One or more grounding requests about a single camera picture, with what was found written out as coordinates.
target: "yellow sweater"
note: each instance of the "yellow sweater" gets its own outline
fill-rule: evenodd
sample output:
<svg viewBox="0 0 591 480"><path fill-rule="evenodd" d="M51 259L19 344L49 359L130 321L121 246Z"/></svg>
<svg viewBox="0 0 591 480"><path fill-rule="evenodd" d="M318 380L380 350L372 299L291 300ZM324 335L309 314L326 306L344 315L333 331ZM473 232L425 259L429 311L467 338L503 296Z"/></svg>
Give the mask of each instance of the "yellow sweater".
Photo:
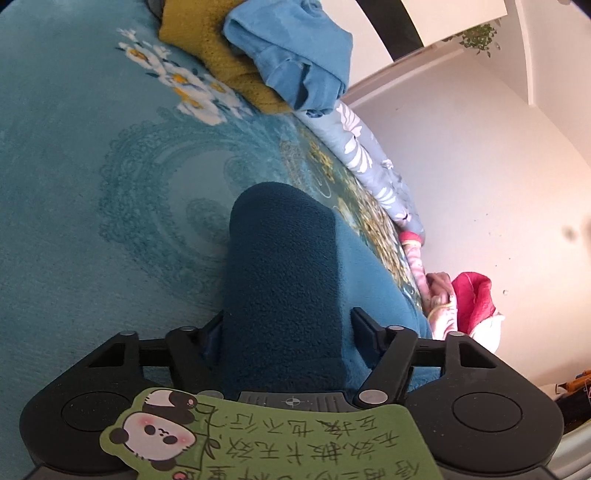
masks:
<svg viewBox="0 0 591 480"><path fill-rule="evenodd" d="M266 86L254 62L236 56L222 35L228 13L244 0L167 0L160 40L199 58L211 74L240 92L263 113L289 112L275 90Z"/></svg>

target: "dark blue folded cloth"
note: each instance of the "dark blue folded cloth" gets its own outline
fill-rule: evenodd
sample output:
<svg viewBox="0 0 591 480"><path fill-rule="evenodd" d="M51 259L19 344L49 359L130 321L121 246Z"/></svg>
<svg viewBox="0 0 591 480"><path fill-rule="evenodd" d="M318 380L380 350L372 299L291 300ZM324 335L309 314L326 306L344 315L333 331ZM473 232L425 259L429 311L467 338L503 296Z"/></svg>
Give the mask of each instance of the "dark blue folded cloth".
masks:
<svg viewBox="0 0 591 480"><path fill-rule="evenodd" d="M353 37L318 0L247 0L226 17L223 34L295 111L330 113L347 91Z"/></svg>
<svg viewBox="0 0 591 480"><path fill-rule="evenodd" d="M245 191L230 217L219 374L241 391L351 396L369 375L350 311L431 338L427 319L340 215L282 183ZM410 388L439 377L417 368Z"/></svg>

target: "bed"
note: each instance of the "bed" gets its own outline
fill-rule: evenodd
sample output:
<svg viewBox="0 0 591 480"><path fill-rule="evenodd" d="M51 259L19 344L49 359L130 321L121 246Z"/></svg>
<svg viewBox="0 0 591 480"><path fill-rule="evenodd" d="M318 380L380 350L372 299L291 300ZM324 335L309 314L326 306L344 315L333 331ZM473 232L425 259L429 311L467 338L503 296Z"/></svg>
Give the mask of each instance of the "bed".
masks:
<svg viewBox="0 0 591 480"><path fill-rule="evenodd" d="M157 39L143 0L15 0L0 14L0 470L20 411L121 330L221 308L229 212L263 181L338 210L420 308L392 222L293 115L264 116Z"/></svg>

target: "pink cloth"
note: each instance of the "pink cloth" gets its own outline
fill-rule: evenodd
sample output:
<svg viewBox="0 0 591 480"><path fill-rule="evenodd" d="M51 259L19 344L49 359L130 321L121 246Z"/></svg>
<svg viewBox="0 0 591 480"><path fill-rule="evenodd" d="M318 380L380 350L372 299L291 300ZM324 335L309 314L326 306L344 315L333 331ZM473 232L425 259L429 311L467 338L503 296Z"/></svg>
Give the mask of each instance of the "pink cloth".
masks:
<svg viewBox="0 0 591 480"><path fill-rule="evenodd" d="M491 279L463 272L452 282L444 272L425 274L421 238L416 233L402 232L400 241L433 338L445 340L449 332L463 332L494 353L499 348L505 317L492 302Z"/></svg>

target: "panda sticky note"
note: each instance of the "panda sticky note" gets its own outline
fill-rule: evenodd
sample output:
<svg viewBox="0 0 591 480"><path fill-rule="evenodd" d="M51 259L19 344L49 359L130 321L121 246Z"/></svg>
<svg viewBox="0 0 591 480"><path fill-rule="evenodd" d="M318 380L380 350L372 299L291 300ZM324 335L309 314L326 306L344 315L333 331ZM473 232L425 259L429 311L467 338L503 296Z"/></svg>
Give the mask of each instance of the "panda sticky note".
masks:
<svg viewBox="0 0 591 480"><path fill-rule="evenodd" d="M150 388L100 445L138 480L441 480L397 405L318 413Z"/></svg>

